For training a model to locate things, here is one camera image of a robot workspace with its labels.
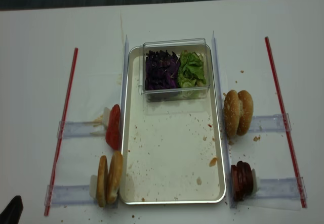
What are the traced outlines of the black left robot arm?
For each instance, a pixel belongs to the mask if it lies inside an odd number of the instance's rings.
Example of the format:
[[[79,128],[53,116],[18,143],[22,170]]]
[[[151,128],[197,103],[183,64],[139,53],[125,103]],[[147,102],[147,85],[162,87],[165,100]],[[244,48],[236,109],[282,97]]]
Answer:
[[[1,224],[18,224],[23,211],[20,195],[15,196],[0,214]]]

